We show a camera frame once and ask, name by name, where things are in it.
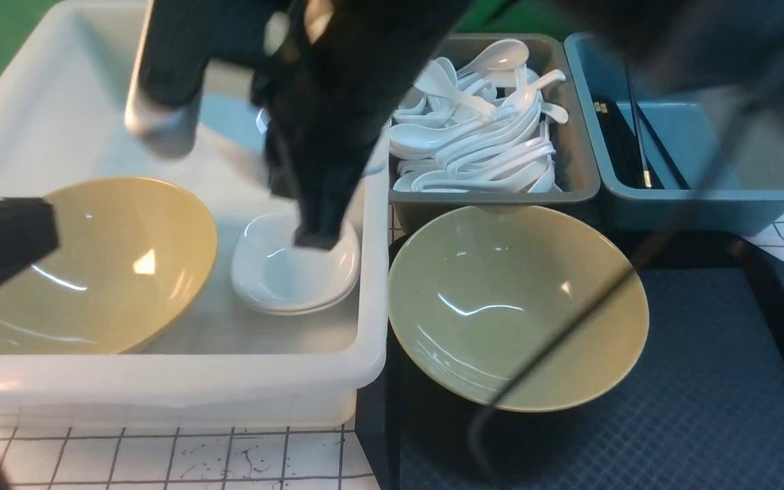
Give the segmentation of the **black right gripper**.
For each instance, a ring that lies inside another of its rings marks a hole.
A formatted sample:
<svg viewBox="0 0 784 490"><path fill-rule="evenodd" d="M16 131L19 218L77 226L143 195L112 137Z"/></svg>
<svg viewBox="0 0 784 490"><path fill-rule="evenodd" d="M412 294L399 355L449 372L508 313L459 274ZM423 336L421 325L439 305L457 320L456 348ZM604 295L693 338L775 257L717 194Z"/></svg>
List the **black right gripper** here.
<svg viewBox="0 0 784 490"><path fill-rule="evenodd" d="M430 1L287 1L252 102L270 118L271 192L296 199L293 244L333 249L380 131L434 51Z"/></svg>

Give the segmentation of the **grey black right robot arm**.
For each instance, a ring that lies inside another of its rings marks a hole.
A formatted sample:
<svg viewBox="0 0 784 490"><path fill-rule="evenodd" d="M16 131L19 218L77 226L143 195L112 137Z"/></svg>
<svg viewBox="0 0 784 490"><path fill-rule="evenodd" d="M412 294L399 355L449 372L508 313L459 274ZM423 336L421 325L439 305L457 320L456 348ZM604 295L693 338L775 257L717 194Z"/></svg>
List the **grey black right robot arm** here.
<svg viewBox="0 0 784 490"><path fill-rule="evenodd" d="M293 4L299 58L252 98L270 113L267 162L298 199L299 247L330 249L380 127L453 31L469 1L333 1L315 42ZM699 210L742 130L767 109L784 120L784 1L538 1L574 32L596 38L659 93L732 86L743 101L722 131L707 174L642 242L653 255Z"/></svg>

